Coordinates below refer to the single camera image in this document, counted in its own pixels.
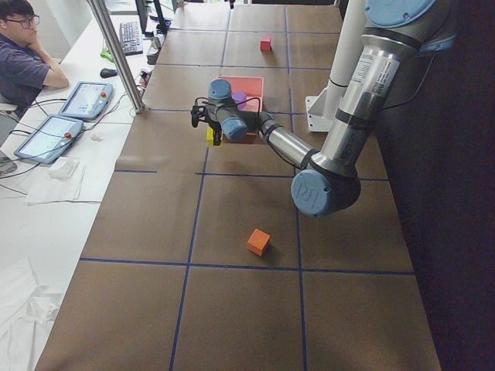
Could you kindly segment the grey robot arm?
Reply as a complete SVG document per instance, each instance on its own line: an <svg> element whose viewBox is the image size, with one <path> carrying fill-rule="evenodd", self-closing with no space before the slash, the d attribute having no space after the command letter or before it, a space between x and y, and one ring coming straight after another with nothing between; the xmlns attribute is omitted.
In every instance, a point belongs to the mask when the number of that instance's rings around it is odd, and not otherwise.
<svg viewBox="0 0 495 371"><path fill-rule="evenodd" d="M327 216L355 203L360 180L355 164L374 129L402 64L419 54L452 46L454 1L351 1L346 7L329 81L306 104L307 118L327 132L313 148L270 114L243 111L223 79L210 83L191 110L193 125L207 123L216 144L255 133L299 171L291 195L298 210Z"/></svg>

